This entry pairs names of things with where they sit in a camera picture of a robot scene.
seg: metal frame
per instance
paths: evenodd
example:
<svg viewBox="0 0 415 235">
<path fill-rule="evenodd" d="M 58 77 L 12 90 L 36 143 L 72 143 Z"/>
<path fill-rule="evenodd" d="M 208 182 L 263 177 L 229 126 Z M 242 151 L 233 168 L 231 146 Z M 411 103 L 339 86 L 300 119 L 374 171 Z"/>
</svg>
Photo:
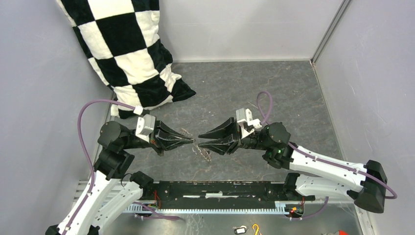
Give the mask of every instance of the metal frame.
<svg viewBox="0 0 415 235">
<path fill-rule="evenodd" d="M 323 36 L 322 41 L 320 42 L 319 46 L 316 49 L 316 52 L 314 52 L 313 57 L 311 57 L 311 63 L 315 63 L 325 46 L 327 45 L 328 40 L 330 39 L 331 35 L 333 34 L 333 31 L 336 29 L 337 25 L 339 24 L 339 21 L 343 17 L 344 13 L 346 12 L 347 8 L 349 7 L 352 0 L 343 0 L 342 4 L 340 4 L 339 9 L 337 10 L 336 14 L 334 15 L 333 20 L 330 23 L 330 26 L 328 27 L 326 33 Z"/>
</svg>

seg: black square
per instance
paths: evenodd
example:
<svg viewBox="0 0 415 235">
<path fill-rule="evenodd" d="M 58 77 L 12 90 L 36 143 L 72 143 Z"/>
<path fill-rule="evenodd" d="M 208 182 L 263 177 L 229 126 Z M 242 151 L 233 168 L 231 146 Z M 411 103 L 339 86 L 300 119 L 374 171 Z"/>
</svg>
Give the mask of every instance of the black square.
<svg viewBox="0 0 415 235">
<path fill-rule="evenodd" d="M 148 54 L 150 55 L 151 59 L 153 60 L 154 68 L 160 73 L 163 69 L 166 68 L 166 65 L 169 63 L 166 63 L 165 59 L 165 51 L 162 49 L 163 44 L 161 44 L 160 39 L 157 40 L 154 44 L 149 46 L 147 48 Z"/>
<path fill-rule="evenodd" d="M 117 65 L 114 58 L 96 60 L 105 80 L 113 87 L 128 86 L 128 78 L 124 71 Z"/>
<path fill-rule="evenodd" d="M 136 114 L 133 111 L 126 111 L 122 109 L 118 109 L 118 115 L 120 119 L 127 119 L 129 117 L 136 116 Z"/>
<path fill-rule="evenodd" d="M 134 11 L 159 11 L 159 0 L 132 0 Z"/>
<path fill-rule="evenodd" d="M 62 4 L 69 16 L 75 21 L 76 25 L 89 23 L 95 20 L 88 0 L 62 0 Z"/>
<path fill-rule="evenodd" d="M 163 79 L 157 75 L 143 83 L 133 85 L 142 107 L 156 106 L 167 99 L 170 92 L 164 84 Z"/>
<path fill-rule="evenodd" d="M 113 56 L 146 48 L 135 13 L 127 13 L 96 21 Z"/>
<path fill-rule="evenodd" d="M 164 45 L 163 45 L 163 43 L 161 43 L 161 41 L 160 41 L 160 50 L 161 50 L 161 52 L 163 54 L 164 62 L 166 62 L 166 64 L 173 63 L 173 56 L 171 55 L 171 53 L 169 52 L 169 50 L 167 50 L 164 47 Z"/>
<path fill-rule="evenodd" d="M 81 31 L 79 30 L 79 28 L 75 26 L 75 27 L 73 27 L 73 30 L 75 31 L 76 38 L 78 39 L 78 42 L 81 45 L 81 48 L 84 51 L 84 53 L 87 56 L 87 58 L 88 59 L 89 58 L 92 58 L 92 54 L 91 54 L 90 48 L 85 43 L 84 38 L 82 37 Z"/>
<path fill-rule="evenodd" d="M 173 102 L 189 99 L 194 96 L 196 92 L 192 90 L 182 79 L 177 80 L 171 91 Z"/>
</svg>

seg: checkered pillow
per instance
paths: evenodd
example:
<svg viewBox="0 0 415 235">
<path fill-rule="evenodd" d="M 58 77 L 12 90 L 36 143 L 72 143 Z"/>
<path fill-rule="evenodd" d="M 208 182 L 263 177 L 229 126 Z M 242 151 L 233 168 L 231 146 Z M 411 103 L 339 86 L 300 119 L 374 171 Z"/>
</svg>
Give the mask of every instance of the checkered pillow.
<svg viewBox="0 0 415 235">
<path fill-rule="evenodd" d="M 120 102 L 153 109 L 196 93 L 171 71 L 157 34 L 159 0 L 57 0 L 95 72 Z M 112 106 L 111 115 L 132 111 Z"/>
</svg>

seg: white wall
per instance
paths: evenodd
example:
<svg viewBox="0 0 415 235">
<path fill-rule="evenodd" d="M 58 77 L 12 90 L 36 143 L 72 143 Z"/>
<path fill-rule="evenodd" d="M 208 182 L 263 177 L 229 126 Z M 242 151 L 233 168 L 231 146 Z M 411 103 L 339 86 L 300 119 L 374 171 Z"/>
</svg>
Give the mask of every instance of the white wall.
<svg viewBox="0 0 415 235">
<path fill-rule="evenodd" d="M 415 223 L 415 3 L 353 1 L 317 61 L 344 155 L 382 163 L 398 199 L 374 215 L 381 235 Z"/>
<path fill-rule="evenodd" d="M 341 0 L 160 0 L 175 61 L 310 59 Z"/>
<path fill-rule="evenodd" d="M 69 212 L 87 176 L 78 112 L 110 92 L 55 1 L 1 1 L 0 29 L 0 234 L 41 235 Z M 107 110 L 85 112 L 91 153 Z"/>
</svg>

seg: purple cable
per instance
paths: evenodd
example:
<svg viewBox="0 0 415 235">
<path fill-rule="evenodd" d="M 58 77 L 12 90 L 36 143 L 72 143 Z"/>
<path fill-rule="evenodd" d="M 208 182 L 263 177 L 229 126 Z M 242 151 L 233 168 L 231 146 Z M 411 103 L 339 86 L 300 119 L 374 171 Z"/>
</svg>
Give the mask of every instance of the purple cable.
<svg viewBox="0 0 415 235">
<path fill-rule="evenodd" d="M 301 154 L 305 155 L 306 157 L 311 158 L 311 159 L 313 159 L 313 160 L 316 160 L 316 157 L 315 157 L 315 156 L 313 156 L 313 155 L 311 155 L 311 154 L 308 154 L 308 153 L 306 153 L 306 152 L 304 152 L 304 151 L 299 150 L 298 148 L 296 148 L 296 147 L 295 147 L 293 144 L 291 144 L 290 142 L 288 143 L 288 145 L 289 145 L 291 148 L 293 148 L 295 151 L 297 151 L 297 152 L 299 152 L 299 153 L 301 153 Z M 342 169 L 345 169 L 345 170 L 349 170 L 349 171 L 352 171 L 352 172 L 356 172 L 356 169 L 354 169 L 354 168 L 351 168 L 351 167 L 349 167 L 349 166 L 345 166 L 345 165 L 341 165 L 341 164 L 338 164 L 338 163 L 334 163 L 334 162 L 328 161 L 328 160 L 326 160 L 326 159 L 317 158 L 317 161 L 322 162 L 322 163 L 326 163 L 326 164 L 329 164 L 329 165 L 333 165 L 333 166 L 336 166 L 336 167 L 339 167 L 339 168 L 342 168 Z M 385 196 L 385 199 L 396 199 L 396 198 L 398 197 L 398 195 L 396 194 L 396 192 L 395 192 L 395 191 L 394 191 L 391 187 L 389 187 L 387 184 L 385 184 L 385 183 L 383 183 L 382 181 L 380 181 L 378 178 L 376 178 L 376 177 L 374 177 L 374 176 L 372 176 L 372 175 L 369 175 L 369 174 L 367 174 L 366 172 L 363 172 L 363 171 L 358 171 L 357 173 L 359 173 L 359 174 L 361 174 L 361 175 L 364 175 L 364 176 L 366 176 L 366 177 L 368 177 L 368 178 L 370 178 L 370 179 L 374 180 L 375 182 L 377 182 L 377 183 L 378 183 L 378 184 L 380 184 L 382 187 L 386 188 L 389 192 L 391 192 L 391 193 L 392 193 L 392 196 Z"/>
<path fill-rule="evenodd" d="M 172 220 L 172 221 L 176 221 L 176 220 L 181 219 L 178 216 L 169 216 L 169 215 L 166 216 L 166 215 L 159 214 L 156 211 L 154 211 L 152 208 L 150 208 L 150 207 L 148 207 L 145 204 L 140 203 L 140 202 L 133 202 L 133 204 L 140 205 L 140 206 L 146 208 L 147 210 L 149 210 L 151 213 L 153 213 L 153 214 L 155 214 L 155 215 L 158 216 L 158 217 L 142 217 L 143 219 L 167 219 L 167 220 Z"/>
<path fill-rule="evenodd" d="M 89 166 L 90 171 L 91 171 L 91 184 L 90 184 L 90 187 L 89 187 L 89 189 L 87 191 L 87 194 L 85 195 L 84 198 L 82 198 L 81 203 L 76 208 L 76 210 L 73 212 L 72 217 L 69 219 L 68 223 L 66 224 L 66 226 L 65 226 L 66 228 L 68 228 L 68 227 L 71 226 L 73 220 L 75 219 L 76 215 L 81 210 L 82 206 L 85 204 L 85 202 L 86 202 L 86 200 L 88 198 L 88 194 L 92 191 L 93 185 L 95 184 L 95 172 L 93 170 L 92 161 L 91 161 L 90 156 L 88 154 L 87 148 L 85 147 L 84 138 L 82 138 L 81 118 L 82 118 L 82 114 L 88 108 L 88 106 L 90 106 L 91 104 L 94 104 L 94 103 L 99 103 L 99 102 L 107 102 L 107 103 L 111 103 L 111 104 L 116 104 L 116 105 L 124 106 L 124 107 L 129 108 L 129 109 L 132 109 L 132 110 L 135 109 L 135 107 L 133 107 L 131 105 L 124 104 L 124 103 L 121 103 L 121 102 L 118 102 L 118 101 L 114 101 L 114 100 L 110 100 L 110 99 L 96 99 L 96 100 L 93 100 L 93 101 L 90 101 L 90 102 L 86 103 L 82 107 L 81 111 L 79 112 L 79 115 L 78 115 L 78 123 L 77 123 L 77 126 L 78 126 L 78 137 L 79 137 L 79 141 L 81 142 L 82 150 L 84 151 L 85 157 L 87 158 L 87 161 L 88 161 L 88 166 Z M 67 233 L 67 230 L 64 230 L 63 233 L 62 233 L 62 235 L 65 235 L 66 233 Z"/>
<path fill-rule="evenodd" d="M 273 107 L 273 100 L 272 100 L 272 96 L 268 91 L 261 91 L 260 93 L 258 93 L 258 96 L 256 97 L 256 103 L 259 104 L 259 97 L 261 96 L 261 94 L 266 94 L 268 96 L 268 98 L 270 99 L 270 107 L 268 107 L 268 112 L 265 115 L 264 111 L 262 110 L 261 106 L 258 105 L 258 109 L 259 112 L 261 113 L 262 117 L 264 118 L 261 122 L 261 125 L 263 124 L 269 124 L 268 123 L 268 119 L 270 118 L 271 115 L 271 111 L 272 111 L 272 107 Z"/>
<path fill-rule="evenodd" d="M 262 117 L 264 118 L 264 120 L 263 120 L 263 122 L 265 122 L 265 123 L 267 123 L 267 124 L 269 124 L 268 123 L 268 117 L 269 117 L 269 115 L 268 116 L 265 116 L 264 115 L 264 112 L 262 111 L 262 109 L 261 109 L 261 106 L 259 105 L 259 96 L 261 95 L 261 94 L 267 94 L 267 96 L 268 96 L 268 98 L 270 99 L 270 104 L 272 104 L 272 96 L 271 96 L 271 94 L 268 92 L 268 91 L 262 91 L 262 92 L 260 92 L 259 94 L 258 94 L 258 96 L 256 97 L 256 105 L 258 106 L 258 109 L 259 109 L 259 111 L 261 112 L 261 115 L 262 115 Z M 268 113 L 270 113 L 271 112 L 271 109 L 272 109 L 272 106 L 270 106 L 270 109 L 268 110 Z M 295 147 L 293 144 L 291 144 L 290 142 L 288 142 L 288 145 L 291 147 L 291 148 L 293 148 L 295 151 L 297 151 L 297 152 L 299 152 L 299 153 L 301 153 L 301 154 L 303 154 L 303 155 L 305 155 L 305 156 L 307 156 L 307 157 L 309 157 L 309 158 L 311 158 L 311 159 L 313 159 L 313 160 L 316 160 L 316 157 L 315 156 L 313 156 L 313 155 L 310 155 L 310 154 L 308 154 L 308 153 L 306 153 L 306 152 L 303 152 L 303 151 L 301 151 L 301 150 L 299 150 L 297 147 Z M 342 168 L 342 169 L 345 169 L 345 170 L 349 170 L 349 171 L 352 171 L 352 172 L 356 172 L 356 169 L 354 169 L 354 168 L 351 168 L 351 167 L 349 167 L 349 166 L 345 166 L 345 165 L 341 165 L 341 164 L 338 164 L 338 163 L 334 163 L 334 162 L 331 162 L 331 161 L 328 161 L 328 160 L 325 160 L 325 159 L 321 159 L 321 158 L 317 158 L 317 161 L 319 161 L 319 162 L 322 162 L 322 163 L 326 163 L 326 164 L 329 164 L 329 165 L 333 165 L 333 166 L 336 166 L 336 167 L 340 167 L 340 168 Z M 384 188 L 386 188 L 389 192 L 391 192 L 392 193 L 392 196 L 386 196 L 385 197 L 385 199 L 396 199 L 397 197 L 398 197 L 398 194 L 396 194 L 396 192 L 391 188 L 391 187 L 389 187 L 387 184 L 385 184 L 385 183 L 383 183 L 382 181 L 380 181 L 378 178 L 376 178 L 376 177 L 374 177 L 374 176 L 372 176 L 372 175 L 369 175 L 369 174 L 367 174 L 366 172 L 362 172 L 362 171 L 358 171 L 357 173 L 359 173 L 359 174 L 361 174 L 361 175 L 364 175 L 364 176 L 366 176 L 366 177 L 368 177 L 368 178 L 370 178 L 370 179 L 372 179 L 372 180 L 374 180 L 375 182 L 377 182 L 378 184 L 380 184 L 382 187 L 384 187 Z"/>
<path fill-rule="evenodd" d="M 270 108 L 268 109 L 267 115 L 264 114 L 264 112 L 261 109 L 261 106 L 259 105 L 259 96 L 261 94 L 266 94 L 268 96 L 268 98 L 270 99 Z M 271 113 L 271 110 L 272 110 L 272 103 L 273 103 L 272 96 L 271 96 L 271 94 L 268 91 L 261 91 L 260 93 L 258 93 L 258 96 L 256 97 L 256 105 L 258 106 L 259 112 L 261 113 L 262 117 L 264 118 L 264 120 L 261 122 L 261 124 L 266 123 L 266 124 L 269 125 L 268 118 L 269 118 L 270 113 Z M 295 151 L 297 151 L 297 152 L 305 155 L 306 157 L 309 157 L 309 158 L 311 158 L 313 160 L 316 160 L 316 157 L 315 156 L 313 156 L 311 154 L 308 154 L 308 153 L 306 153 L 304 151 L 299 150 L 297 147 L 295 147 L 290 142 L 288 142 L 288 145 L 291 148 L 293 148 Z M 317 158 L 316 161 L 320 161 L 322 163 L 326 163 L 326 164 L 329 164 L 329 165 L 337 166 L 337 167 L 340 167 L 342 169 L 346 169 L 346 170 L 349 170 L 349 171 L 352 171 L 352 172 L 356 172 L 356 169 L 353 169 L 351 167 L 348 167 L 348 166 L 345 166 L 345 165 L 341 165 L 341 164 L 338 164 L 338 163 L 334 163 L 334 162 L 328 161 L 326 159 Z M 380 181 L 378 178 L 376 178 L 376 177 L 374 177 L 372 175 L 369 175 L 366 172 L 358 171 L 357 173 L 359 173 L 361 175 L 364 175 L 366 177 L 369 177 L 370 179 L 372 179 L 375 182 L 377 182 L 378 184 L 380 184 L 382 187 L 386 188 L 389 192 L 391 192 L 392 193 L 392 196 L 386 196 L 385 197 L 386 199 L 396 199 L 398 197 L 398 195 L 396 194 L 396 192 L 391 187 L 389 187 L 388 185 L 386 185 L 385 183 L 383 183 L 382 181 Z M 324 205 L 316 213 L 311 214 L 311 215 L 308 215 L 308 216 L 305 216 L 305 217 L 302 217 L 301 219 L 300 218 L 292 218 L 292 220 L 302 220 L 302 219 L 307 219 L 307 218 L 311 218 L 311 217 L 313 217 L 315 215 L 318 215 L 318 214 L 320 214 L 325 209 L 325 207 L 327 206 L 327 203 L 328 203 L 328 197 L 325 198 Z"/>
</svg>

